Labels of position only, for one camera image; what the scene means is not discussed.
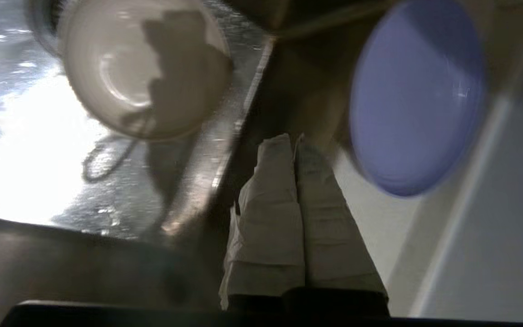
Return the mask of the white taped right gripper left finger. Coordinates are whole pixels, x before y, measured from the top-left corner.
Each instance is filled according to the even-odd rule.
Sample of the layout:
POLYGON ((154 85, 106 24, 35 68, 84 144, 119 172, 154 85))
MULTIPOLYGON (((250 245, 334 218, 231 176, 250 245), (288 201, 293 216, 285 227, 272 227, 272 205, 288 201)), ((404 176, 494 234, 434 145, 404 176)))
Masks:
POLYGON ((290 137, 265 139, 257 163, 231 208, 219 289, 221 307, 240 300, 274 300, 305 286, 306 265, 290 137))

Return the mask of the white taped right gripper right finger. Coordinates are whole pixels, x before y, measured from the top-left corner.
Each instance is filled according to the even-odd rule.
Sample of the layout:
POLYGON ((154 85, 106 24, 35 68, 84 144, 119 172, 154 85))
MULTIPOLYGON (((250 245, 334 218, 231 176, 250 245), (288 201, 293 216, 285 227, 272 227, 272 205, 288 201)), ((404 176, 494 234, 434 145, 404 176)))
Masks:
POLYGON ((305 136, 296 141, 294 165, 307 283, 386 296, 382 278, 328 160, 305 136))

